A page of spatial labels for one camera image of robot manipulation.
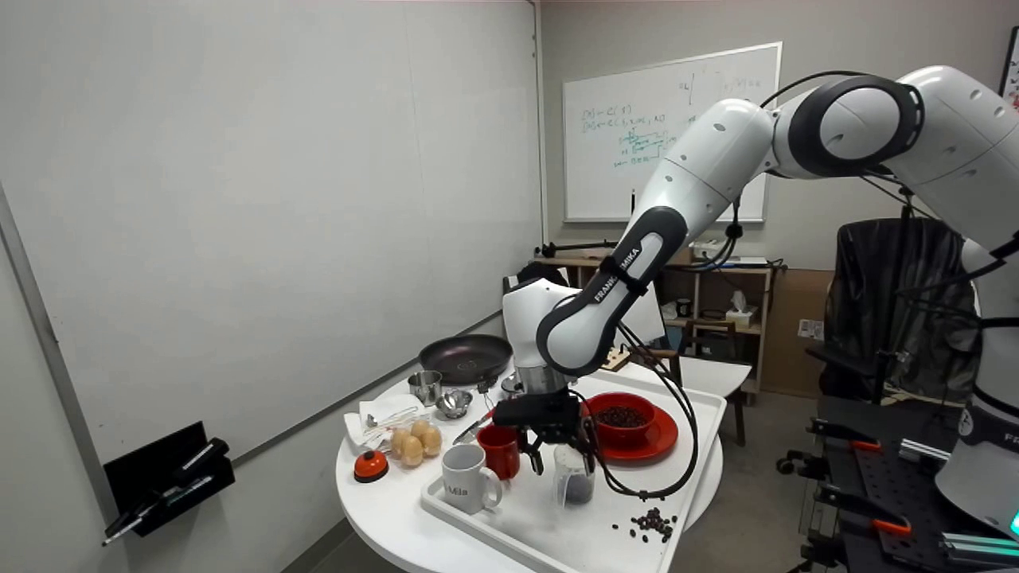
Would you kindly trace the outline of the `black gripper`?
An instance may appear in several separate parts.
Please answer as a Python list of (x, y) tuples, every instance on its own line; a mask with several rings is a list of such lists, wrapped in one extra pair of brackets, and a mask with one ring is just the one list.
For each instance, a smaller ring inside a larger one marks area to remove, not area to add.
[(543, 442), (577, 448), (587, 475), (599, 469), (595, 445), (588, 442), (588, 428), (582, 422), (582, 402), (577, 394), (557, 391), (519, 397), (517, 426), (521, 454), (530, 459), (536, 475), (543, 475), (543, 459), (538, 450)]

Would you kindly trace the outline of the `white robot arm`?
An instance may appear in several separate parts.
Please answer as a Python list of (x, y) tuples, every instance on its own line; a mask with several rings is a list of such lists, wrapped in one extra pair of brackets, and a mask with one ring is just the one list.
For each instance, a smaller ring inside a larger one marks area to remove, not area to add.
[(714, 102), (660, 158), (587, 285), (536, 279), (503, 297), (521, 391), (500, 402), (494, 419), (536, 442), (582, 445), (570, 380), (606, 362), (621, 319), (680, 246), (764, 180), (773, 186), (764, 237), (810, 258), (827, 222), (872, 207), (851, 189), (857, 179), (901, 183), (964, 237), (973, 290), (964, 326), (982, 338), (982, 360), (937, 489), (1010, 534), (1019, 517), (1019, 110), (946, 62), (899, 79), (826, 68), (764, 102)]

